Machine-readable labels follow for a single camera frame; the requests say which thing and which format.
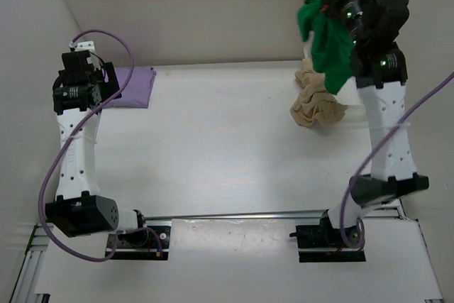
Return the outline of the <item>green t shirt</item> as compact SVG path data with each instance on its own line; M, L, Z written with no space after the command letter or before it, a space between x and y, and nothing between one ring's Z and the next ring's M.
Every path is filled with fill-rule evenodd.
M345 24L322 12L321 0L304 0L297 11L297 24L301 39L311 43L311 59L315 72L325 75L324 85L331 94L337 94L353 76L350 54L353 44Z

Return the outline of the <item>purple t shirt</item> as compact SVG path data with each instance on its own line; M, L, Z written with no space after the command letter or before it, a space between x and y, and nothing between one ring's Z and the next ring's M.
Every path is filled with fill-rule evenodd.
M152 66L135 67L128 85L122 91L121 97L113 99L104 108L148 108L155 77L156 71Z

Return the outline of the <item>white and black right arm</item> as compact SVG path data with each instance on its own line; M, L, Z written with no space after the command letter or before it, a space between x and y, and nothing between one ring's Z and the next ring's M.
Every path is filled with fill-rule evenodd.
M353 50L350 67L365 107L371 154L357 170L342 202L323 216L319 239L349 248L364 242L362 218L395 199L428 189L413 161L404 123L406 60L396 38L409 18L409 0L321 0L321 13L345 24Z

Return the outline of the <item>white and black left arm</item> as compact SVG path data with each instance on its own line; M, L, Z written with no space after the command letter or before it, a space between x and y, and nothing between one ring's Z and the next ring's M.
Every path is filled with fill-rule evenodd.
M68 148L60 165L60 180L53 202L45 205L48 222L67 237L124 231L132 246L148 240L145 219L137 209L122 209L101 194L96 180L96 135L100 113L78 123L119 90L114 66L95 53L92 43L62 54L63 69L52 86L53 108L60 143Z

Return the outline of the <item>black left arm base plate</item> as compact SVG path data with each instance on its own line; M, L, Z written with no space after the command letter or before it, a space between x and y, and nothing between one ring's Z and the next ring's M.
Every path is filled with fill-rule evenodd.
M151 228L158 237L147 231L133 233L132 235L119 236L109 234L106 242L105 256L111 252L114 242L117 241L116 252L112 260L168 260L171 241L171 220L147 220L148 228Z

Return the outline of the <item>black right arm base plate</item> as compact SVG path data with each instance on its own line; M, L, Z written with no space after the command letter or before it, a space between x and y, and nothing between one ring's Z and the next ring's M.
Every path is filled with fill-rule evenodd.
M297 225L289 234L297 241L300 263L364 263L365 252L360 245L360 230L345 229L349 248L338 229L334 229L328 218L321 218L318 225Z

